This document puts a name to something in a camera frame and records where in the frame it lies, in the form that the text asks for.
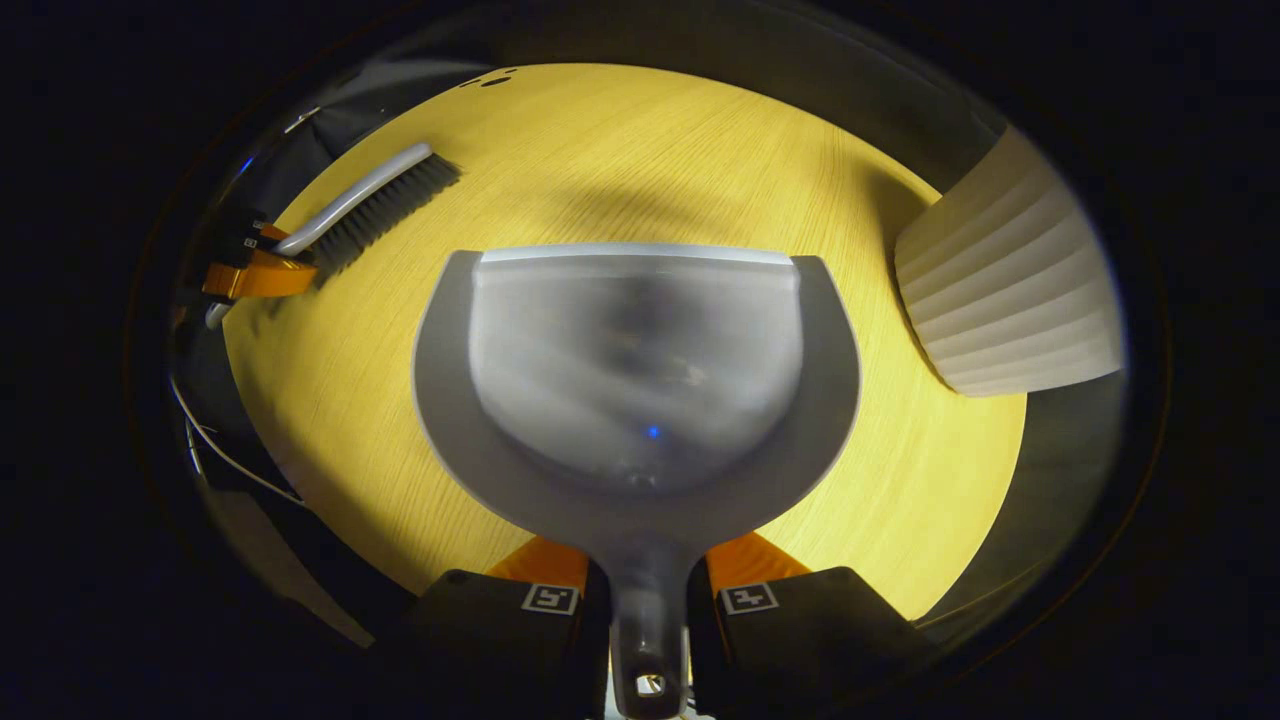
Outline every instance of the brush handle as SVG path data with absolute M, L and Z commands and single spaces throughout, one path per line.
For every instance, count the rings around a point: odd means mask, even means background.
M 660 537 L 622 546 L 600 555 L 613 605 L 613 698 L 625 717 L 676 717 L 689 700 L 685 594 L 699 555 Z
M 347 213 L 352 211 L 357 205 L 364 202 L 365 199 L 381 190 L 384 184 L 402 176 L 404 170 L 430 156 L 431 146 L 425 142 L 410 145 L 404 150 L 401 150 L 389 160 L 378 165 L 369 174 L 360 178 L 360 182 L 348 187 L 346 192 L 335 197 L 333 202 L 325 205 L 324 209 L 312 215 L 306 224 L 297 229 L 297 232 L 292 233 L 279 245 L 273 247 L 271 252 L 285 258 L 293 258 L 307 247 L 311 247 L 315 241 L 320 240 L 320 236 L 323 236 L 325 231 L 332 228 L 338 220 L 346 217 Z M 223 318 L 227 316 L 227 313 L 230 313 L 230 304 L 215 302 L 205 313 L 205 325 L 209 329 L 216 328 L 223 322 Z

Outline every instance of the dustpan handle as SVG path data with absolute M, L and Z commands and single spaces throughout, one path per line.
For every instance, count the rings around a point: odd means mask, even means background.
M 689 571 L 672 571 L 667 562 L 643 565 L 609 575 L 614 700 L 634 720 L 676 717 L 689 694 L 684 632 Z

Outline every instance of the white cable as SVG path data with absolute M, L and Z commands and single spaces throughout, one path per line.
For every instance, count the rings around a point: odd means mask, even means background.
M 289 502 L 297 505 L 298 507 L 306 507 L 307 510 L 311 510 L 306 502 L 298 500 L 297 497 L 293 497 L 292 495 L 284 492 L 283 489 L 264 480 L 262 478 L 257 477 L 252 470 L 241 465 L 236 460 L 232 460 L 229 455 L 223 452 L 223 448 L 218 447 L 218 443 L 215 443 L 212 438 L 209 437 L 209 433 L 205 432 L 205 428 L 200 425 L 200 423 L 196 420 L 196 416 L 191 413 L 191 407 L 187 406 L 187 400 L 183 398 L 182 392 L 178 391 L 178 383 L 177 380 L 174 380 L 172 374 L 169 375 L 169 387 L 173 388 L 173 396 L 178 400 L 178 405 L 182 406 L 182 411 L 184 415 L 187 415 L 187 420 L 191 423 L 192 427 L 196 428 L 196 432 L 200 433 L 200 437 L 205 441 L 205 445 L 207 445 L 210 450 L 216 452 L 218 456 L 225 460 L 228 465 L 239 470 L 246 478 L 265 487 L 266 489 L 274 492 L 275 495 L 288 500 Z
M 186 428 L 187 428 L 187 452 L 191 454 L 191 464 L 196 468 L 196 473 L 198 473 L 200 477 L 204 478 L 205 477 L 205 465 L 200 461 L 200 454 L 196 452 L 196 450 L 197 450 L 196 448 L 196 436 L 191 434 L 191 428 L 192 428 L 192 425 L 191 425 L 191 418 L 187 418 L 187 420 L 183 423 L 183 425 L 186 425 Z

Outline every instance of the yellow table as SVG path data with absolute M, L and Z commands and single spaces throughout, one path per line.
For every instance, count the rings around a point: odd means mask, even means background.
M 819 255 L 863 360 L 849 446 L 760 533 L 810 568 L 847 565 L 923 615 L 986 537 L 1021 441 L 1024 396 L 968 398 L 913 345 L 886 243 L 938 193 L 801 110 L 717 82 L 621 65 L 494 70 L 362 141 L 279 218 L 292 231 L 357 177 L 428 141 L 462 179 L 321 291 L 241 301 L 225 320 L 241 397 L 307 503 L 421 592 L 529 538 L 444 473 L 419 427 L 413 334 L 453 250 L 666 241 Z

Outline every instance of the cable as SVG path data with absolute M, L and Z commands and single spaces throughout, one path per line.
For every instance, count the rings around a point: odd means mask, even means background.
M 187 430 L 187 452 L 191 454 L 191 464 L 196 468 L 196 473 L 198 473 L 200 477 L 204 478 L 205 465 L 204 462 L 200 461 L 200 454 L 196 452 L 196 450 L 198 448 L 196 447 L 196 436 L 191 434 L 191 419 L 188 418 L 183 420 L 182 424 Z
M 264 480 L 262 478 L 260 478 L 259 475 L 256 475 L 252 470 L 250 470 L 248 468 L 241 465 L 239 462 L 237 462 L 236 460 L 233 460 L 229 455 L 227 455 L 225 452 L 223 452 L 223 448 L 218 447 L 218 443 L 215 443 L 212 441 L 212 438 L 209 437 L 209 433 L 205 432 L 205 428 L 200 424 L 198 420 L 196 420 L 196 416 L 191 413 L 191 407 L 187 406 L 187 400 L 184 397 L 182 397 L 182 392 L 178 391 L 178 382 L 174 379 L 174 377 L 172 374 L 169 375 L 169 387 L 173 388 L 173 396 L 178 400 L 178 405 L 182 406 L 182 411 L 187 416 L 187 421 L 189 423 L 189 425 L 187 427 L 187 438 L 188 439 L 191 439 L 191 428 L 195 427 L 196 432 L 205 441 L 205 445 L 207 445 L 210 450 L 212 450 L 214 452 L 216 452 L 219 457 L 221 457 L 223 460 L 225 460 L 228 465 L 230 465 L 232 468 L 236 468 L 246 478 L 248 478 L 248 479 L 253 480 L 255 483 L 265 487 L 266 489 L 274 492 L 275 495 L 278 495 L 278 496 L 288 500 L 289 502 L 297 505 L 298 507 L 306 507 L 307 510 L 311 510 L 311 507 L 308 507 L 307 503 L 303 502 L 302 500 L 300 500 L 300 498 L 297 498 L 297 497 L 294 497 L 294 496 L 284 492 L 283 489 L 273 486 L 271 483 Z M 195 448 L 192 448 L 191 452 L 195 456 Z M 201 469 L 198 461 L 196 462 L 196 468 Z
M 955 615 L 957 615 L 960 612 L 964 612 L 965 610 L 969 610 L 974 605 L 978 605 L 979 602 L 987 600 L 988 597 L 996 594 L 997 592 L 1000 592 L 1000 591 L 1007 588 L 1009 585 L 1016 583 L 1018 580 L 1023 579 L 1024 577 L 1027 577 L 1028 573 L 1030 573 L 1032 570 L 1034 570 L 1036 568 L 1038 568 L 1042 562 L 1044 562 L 1043 557 L 1039 559 L 1039 560 L 1037 560 L 1036 562 L 1033 562 L 1030 565 L 1030 568 L 1027 568 L 1021 573 L 1014 575 L 1011 579 L 1005 580 L 1002 584 L 997 585 L 995 589 L 988 591 L 984 594 L 980 594 L 980 596 L 978 596 L 974 600 L 970 600 L 969 602 L 961 605 L 960 607 L 956 607 L 955 610 L 948 610 L 947 612 L 943 612 L 942 615 L 938 615 L 933 620 L 927 620 L 924 623 L 920 623 L 919 625 L 915 626 L 915 629 L 916 630 L 924 630 L 924 629 L 932 628 L 933 625 L 937 625 L 938 623 L 942 623 L 943 620 L 950 620 Z

